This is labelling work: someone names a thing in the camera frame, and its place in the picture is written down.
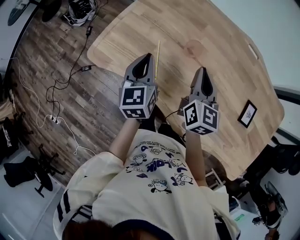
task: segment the tabletop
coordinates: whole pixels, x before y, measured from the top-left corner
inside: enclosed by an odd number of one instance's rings
[[[156,56],[159,40],[158,107],[165,116],[176,111],[180,98],[190,93],[196,70],[206,67],[217,88],[220,122],[217,133],[201,136],[202,148],[223,164],[229,179],[237,178],[268,144],[284,116],[260,52],[208,0],[140,0],[104,29],[88,58],[124,76],[136,58]],[[248,100],[257,112],[245,128],[237,119]],[[182,117],[173,114],[168,121],[178,134],[185,132]]]

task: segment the person's right arm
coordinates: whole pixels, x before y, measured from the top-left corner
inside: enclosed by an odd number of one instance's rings
[[[198,186],[207,187],[200,135],[188,130],[186,132],[186,163]]]

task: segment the cable connector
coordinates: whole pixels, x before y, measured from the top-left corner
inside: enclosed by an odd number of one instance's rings
[[[91,35],[91,33],[92,33],[92,28],[93,27],[91,27],[91,26],[89,26],[87,29],[86,29],[86,36],[88,37],[89,35]]]
[[[92,69],[92,65],[87,65],[87,66],[85,66],[85,67],[82,67],[80,70],[82,71],[82,72],[85,72],[85,71],[90,71]]]

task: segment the white cable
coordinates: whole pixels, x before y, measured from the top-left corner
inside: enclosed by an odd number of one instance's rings
[[[75,138],[75,135],[74,135],[74,133],[72,132],[72,130],[71,130],[70,128],[69,128],[69,130],[70,130],[70,132],[73,134],[73,137],[74,137],[75,142],[76,142],[76,144],[77,144],[77,148],[76,148],[75,152],[73,153],[74,155],[77,155],[77,150],[78,150],[79,148],[84,148],[84,149],[89,150],[89,151],[91,151],[92,153],[94,153],[91,149],[88,149],[88,148],[85,148],[85,147],[80,146],[80,145],[78,144],[78,142],[77,142],[77,140],[76,140],[76,138]]]
[[[10,59],[17,59],[17,60],[18,60],[18,64],[19,64],[19,81],[20,81],[21,85],[22,85],[24,88],[28,89],[29,91],[33,92],[33,93],[37,96],[37,94],[35,93],[35,91],[33,91],[33,90],[31,90],[31,89],[25,87],[24,84],[21,82],[21,78],[20,78],[20,62],[19,62],[19,59],[18,59],[18,58],[10,58]],[[50,116],[50,115],[47,114],[47,115],[45,116],[45,119],[44,119],[44,122],[43,122],[43,125],[42,125],[42,126],[39,126],[39,125],[38,125],[38,113],[39,113],[39,108],[40,108],[38,96],[37,96],[37,100],[38,100],[38,111],[37,111],[36,124],[37,124],[37,127],[38,127],[38,128],[42,128],[42,127],[44,126],[44,124],[45,124],[46,118],[47,118],[48,116]],[[70,130],[70,132],[73,134],[73,137],[74,137],[74,139],[75,139],[75,142],[77,143],[77,148],[76,148],[75,152],[73,153],[74,155],[77,155],[77,151],[78,151],[79,148],[84,148],[84,149],[89,150],[89,151],[91,151],[92,153],[94,153],[91,149],[88,149],[88,148],[85,148],[85,147],[80,146],[80,145],[78,144],[78,142],[77,142],[77,140],[76,140],[76,138],[75,138],[75,135],[74,135],[74,133],[72,132],[72,130],[71,130],[70,128],[69,128],[69,130]]]

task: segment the brown hair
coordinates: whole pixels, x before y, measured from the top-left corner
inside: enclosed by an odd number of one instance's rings
[[[106,223],[90,220],[85,223],[69,222],[62,233],[62,240],[139,240],[139,231],[117,234]]]

